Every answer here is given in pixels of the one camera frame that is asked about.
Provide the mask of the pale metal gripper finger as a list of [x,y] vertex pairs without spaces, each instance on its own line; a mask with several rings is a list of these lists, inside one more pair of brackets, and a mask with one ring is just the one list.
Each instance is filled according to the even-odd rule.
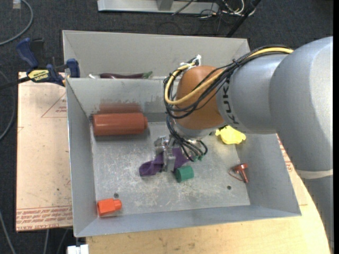
[[166,148],[166,136],[160,136],[154,141],[155,154],[161,154]]
[[164,151],[164,170],[174,171],[176,157],[171,151]]

